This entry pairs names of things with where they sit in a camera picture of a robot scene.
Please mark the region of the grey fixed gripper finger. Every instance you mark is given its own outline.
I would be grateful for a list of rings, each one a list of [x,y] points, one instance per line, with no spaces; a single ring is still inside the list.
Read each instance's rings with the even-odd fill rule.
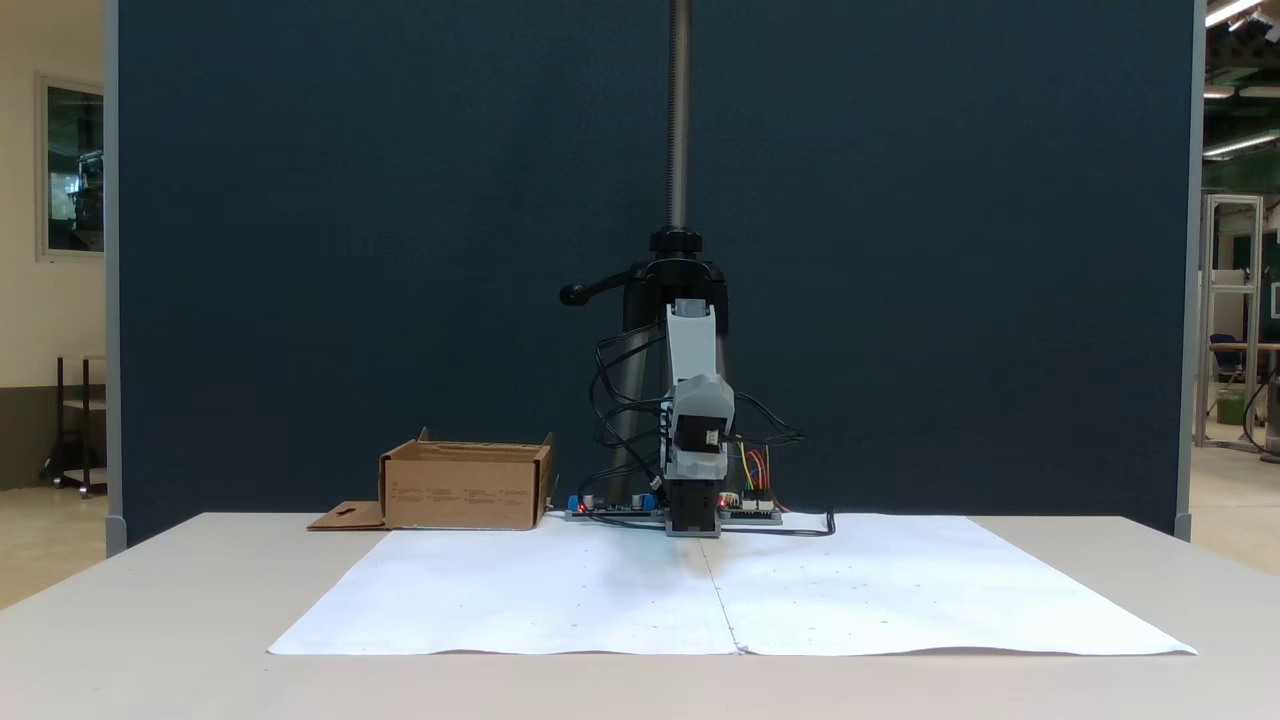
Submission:
[[[666,480],[709,480],[721,483],[728,471],[724,452],[700,452],[672,448],[664,461]]]

